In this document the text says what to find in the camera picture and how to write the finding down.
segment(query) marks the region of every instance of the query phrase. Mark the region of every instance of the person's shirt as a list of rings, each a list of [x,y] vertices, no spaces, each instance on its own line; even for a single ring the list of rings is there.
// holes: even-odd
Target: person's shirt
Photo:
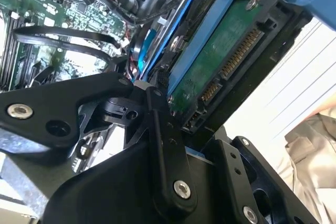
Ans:
[[[300,123],[261,153],[322,224],[336,224],[336,109]]]

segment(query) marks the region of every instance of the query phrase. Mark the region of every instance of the hole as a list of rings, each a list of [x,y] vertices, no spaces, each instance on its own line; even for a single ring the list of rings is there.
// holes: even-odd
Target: hole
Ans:
[[[203,118],[198,119],[197,122],[195,123],[195,127],[199,127],[203,122],[204,122]]]
[[[14,111],[16,113],[19,113],[19,114],[26,114],[27,113],[27,110],[25,108],[22,108],[22,107],[17,107],[14,109]]]
[[[299,218],[294,216],[294,221],[296,222],[296,224],[304,224],[303,221]]]
[[[121,115],[121,114],[111,113],[111,117],[113,117],[113,118],[122,119],[122,116],[123,115]]]
[[[248,216],[250,219],[254,219],[254,218],[255,218],[255,216],[254,216],[251,212],[248,212],[248,213],[247,213],[247,216]]]
[[[159,90],[154,90],[154,94],[158,95],[158,96],[161,96],[162,93],[159,91]]]
[[[133,119],[136,119],[137,117],[138,117],[137,111],[133,111],[133,110],[128,112],[126,115],[126,119],[128,120],[133,120]]]
[[[235,168],[235,172],[236,174],[241,175],[241,171],[238,168]]]
[[[61,120],[50,120],[46,124],[46,130],[53,136],[67,136],[71,132],[69,124]]]
[[[271,203],[267,194],[263,190],[258,189],[253,192],[253,196],[262,216],[269,219],[271,217]]]
[[[186,194],[186,193],[188,192],[188,190],[187,190],[187,188],[185,187],[185,185],[180,184],[178,188],[179,188],[179,189],[181,190],[181,192],[183,192],[184,194]]]

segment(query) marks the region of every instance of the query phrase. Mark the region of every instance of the ram slot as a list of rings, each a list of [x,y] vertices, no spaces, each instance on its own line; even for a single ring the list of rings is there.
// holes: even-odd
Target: ram slot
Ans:
[[[8,90],[13,69],[17,62],[18,42],[13,39],[12,31],[13,29],[22,27],[23,24],[21,19],[13,19],[11,17],[8,19],[4,52],[0,64],[0,83],[3,90]]]

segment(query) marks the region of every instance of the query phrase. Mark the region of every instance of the black cable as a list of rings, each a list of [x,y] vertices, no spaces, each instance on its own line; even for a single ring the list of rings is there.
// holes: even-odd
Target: black cable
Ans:
[[[118,3],[114,2],[114,1],[110,1],[110,0],[101,0],[101,1],[103,3],[105,3],[111,10],[115,10],[116,13],[122,19],[124,19],[127,23],[129,23],[131,25],[140,25],[140,24],[145,24],[147,22],[150,22],[153,19],[157,18],[158,16],[170,11],[172,8],[174,8],[178,4],[177,0],[172,0],[170,3],[167,4],[165,9],[161,10],[160,12],[157,12],[157,13],[149,15],[145,18],[139,19],[139,18],[135,17],[134,15],[130,15],[130,14],[126,13],[126,11],[124,9],[122,9],[118,5]]]
[[[13,30],[13,38],[21,43],[51,46],[62,48],[64,50],[81,52],[83,54],[97,57],[98,59],[101,59],[105,62],[109,62],[111,60],[111,57],[101,50],[87,46],[71,44],[62,40],[39,36],[45,34],[54,34],[66,37],[78,37],[88,40],[103,41],[113,44],[116,48],[120,48],[120,44],[117,43],[117,41],[113,37],[99,33],[92,33],[89,31],[79,31],[74,29],[49,26],[29,26]]]

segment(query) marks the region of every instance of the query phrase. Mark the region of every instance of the black metal arm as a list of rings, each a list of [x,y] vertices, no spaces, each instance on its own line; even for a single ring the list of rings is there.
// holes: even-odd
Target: black metal arm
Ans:
[[[317,223],[247,139],[221,128],[201,153],[187,153],[164,90],[110,72],[0,101],[0,149],[29,160],[23,173],[43,165],[46,180],[69,169],[80,138],[113,123],[126,129],[124,151],[43,194],[42,223]],[[1,176],[10,180],[9,166]]]

